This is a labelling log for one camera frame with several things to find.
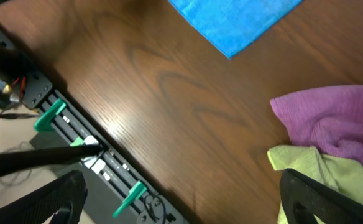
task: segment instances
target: beige floor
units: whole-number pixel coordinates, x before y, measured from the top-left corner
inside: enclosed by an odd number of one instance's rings
[[[19,108],[11,112],[31,113],[27,108]],[[36,135],[36,132],[33,129],[35,121],[36,119],[15,121],[0,119],[0,152],[18,150],[19,147],[21,147],[21,150],[25,150],[31,147],[28,141]],[[0,208],[56,179],[55,175],[48,167],[39,167],[32,170],[29,178],[23,181],[27,177],[27,174],[28,171],[26,170],[19,173],[17,176],[11,174],[1,178]],[[83,212],[80,223],[91,224],[94,222],[85,212]]]

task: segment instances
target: yellow-green cloth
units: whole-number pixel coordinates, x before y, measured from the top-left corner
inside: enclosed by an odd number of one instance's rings
[[[359,162],[320,154],[314,146],[276,146],[267,155],[274,170],[295,169],[363,205],[363,166]],[[282,206],[278,223],[288,223]]]

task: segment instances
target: floor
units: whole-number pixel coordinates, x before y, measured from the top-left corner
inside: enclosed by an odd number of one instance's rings
[[[15,113],[31,113],[31,111],[21,107],[16,109]],[[32,149],[29,140],[36,134],[32,128],[35,120],[6,121],[0,119],[0,153]],[[0,178],[0,208],[55,179],[56,177],[49,167],[38,167],[31,171],[25,170],[17,175],[10,174]],[[94,222],[83,212],[80,223],[93,224]]]
[[[11,0],[0,25],[192,223],[276,223],[270,99],[363,85],[363,0],[304,0],[231,60],[168,0]]]

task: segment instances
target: green clamp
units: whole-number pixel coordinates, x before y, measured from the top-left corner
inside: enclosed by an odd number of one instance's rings
[[[38,132],[42,131],[53,131],[50,123],[59,115],[67,104],[62,99],[57,99],[56,102],[47,110],[34,124],[34,129]]]
[[[113,213],[113,217],[117,217],[125,208],[130,206],[135,200],[138,200],[146,191],[147,187],[141,181],[137,181],[130,189],[129,195],[122,201],[121,206]]]

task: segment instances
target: towel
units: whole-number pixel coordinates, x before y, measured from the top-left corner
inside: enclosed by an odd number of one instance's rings
[[[359,162],[320,154],[313,146],[276,146],[267,155],[274,170],[295,169],[363,205],[363,166]],[[278,224],[287,223],[281,206]]]
[[[270,101],[292,144],[363,165],[363,86],[329,86]]]
[[[252,43],[301,0],[169,0],[227,58]]]

